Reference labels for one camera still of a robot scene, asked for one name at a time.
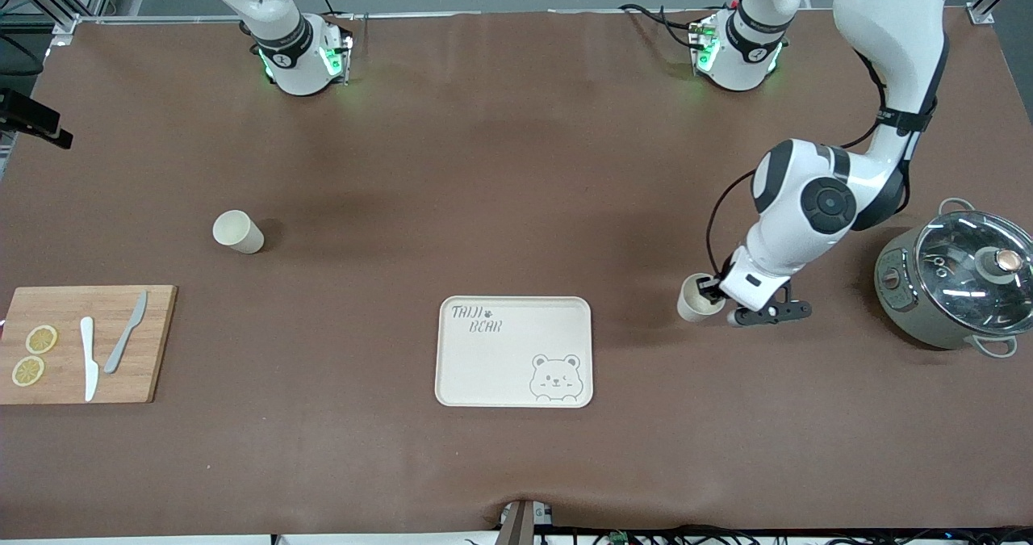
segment pot handle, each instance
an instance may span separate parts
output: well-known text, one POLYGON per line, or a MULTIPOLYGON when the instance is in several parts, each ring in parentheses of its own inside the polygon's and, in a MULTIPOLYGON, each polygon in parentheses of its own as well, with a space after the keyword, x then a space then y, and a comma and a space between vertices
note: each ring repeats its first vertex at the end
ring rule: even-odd
POLYGON ((1015 336, 1011 335, 1004 340, 989 340, 985 336, 980 335, 968 335, 966 336, 966 342, 970 343, 972 347, 977 349, 979 353, 984 354, 989 358, 1009 358, 1015 354, 1015 350, 1019 349, 1019 343, 1015 342, 1015 336), (987 349, 987 343, 1007 343, 1008 350, 1003 354, 996 354, 992 350, 987 349))
POLYGON ((957 203, 957 205, 962 206, 962 210, 975 210, 975 206, 972 205, 972 203, 967 199, 948 198, 944 199, 943 202, 940 202, 940 207, 937 210, 937 214, 939 214, 940 217, 943 215, 943 206, 948 205, 948 203, 957 203))

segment lemon slice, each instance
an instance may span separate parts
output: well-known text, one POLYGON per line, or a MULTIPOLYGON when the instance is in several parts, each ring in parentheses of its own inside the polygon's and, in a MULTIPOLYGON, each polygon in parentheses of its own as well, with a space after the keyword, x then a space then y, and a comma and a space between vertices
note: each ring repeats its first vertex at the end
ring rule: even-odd
POLYGON ((31 386, 43 377, 43 360, 36 356, 23 357, 22 361, 14 364, 10 379, 18 387, 31 386))
POLYGON ((46 351, 53 350, 57 343, 58 330, 51 325, 40 324, 39 327, 33 328, 29 332, 29 336, 26 336, 25 349, 29 350, 30 354, 44 354, 46 351))

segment cooking pot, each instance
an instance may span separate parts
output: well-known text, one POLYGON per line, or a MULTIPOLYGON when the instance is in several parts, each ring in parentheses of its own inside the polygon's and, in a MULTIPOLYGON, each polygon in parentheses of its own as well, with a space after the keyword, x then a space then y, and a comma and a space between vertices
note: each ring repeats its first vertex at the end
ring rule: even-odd
POLYGON ((933 222, 882 249, 875 292, 889 318, 931 346, 972 346, 993 358, 1015 353, 1015 335, 1033 328, 1033 239, 970 202, 940 202, 933 222), (945 212, 945 206, 962 210, 945 212), (1002 353, 989 344, 1003 343, 1002 353))

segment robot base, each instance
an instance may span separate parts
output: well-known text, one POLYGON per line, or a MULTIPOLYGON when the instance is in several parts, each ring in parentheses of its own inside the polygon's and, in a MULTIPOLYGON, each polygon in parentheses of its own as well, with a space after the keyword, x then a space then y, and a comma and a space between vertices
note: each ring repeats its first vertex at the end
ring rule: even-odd
POLYGON ((708 17, 694 26, 696 30, 689 34, 689 42, 699 44, 701 51, 692 52, 692 67, 697 74, 702 74, 715 85, 728 91, 749 91, 763 82, 773 70, 782 52, 782 44, 769 55, 770 61, 748 63, 743 55, 728 42, 725 26, 733 10, 720 10, 708 17))
POLYGON ((351 36, 342 37, 341 27, 316 14, 303 14, 312 26, 312 44, 292 68, 282 68, 261 56, 265 74, 284 92, 312 95, 335 81, 348 82, 351 68, 351 36))

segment bear illustration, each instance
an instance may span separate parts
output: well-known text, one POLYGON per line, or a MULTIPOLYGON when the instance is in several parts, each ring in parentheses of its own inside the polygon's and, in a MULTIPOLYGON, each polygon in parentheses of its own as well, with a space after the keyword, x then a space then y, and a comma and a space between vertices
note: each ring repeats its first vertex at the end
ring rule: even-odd
POLYGON ((577 356, 547 358, 542 354, 536 354, 531 363, 534 364, 531 393, 538 402, 577 398, 585 390, 585 384, 577 375, 577 368, 581 367, 577 356))

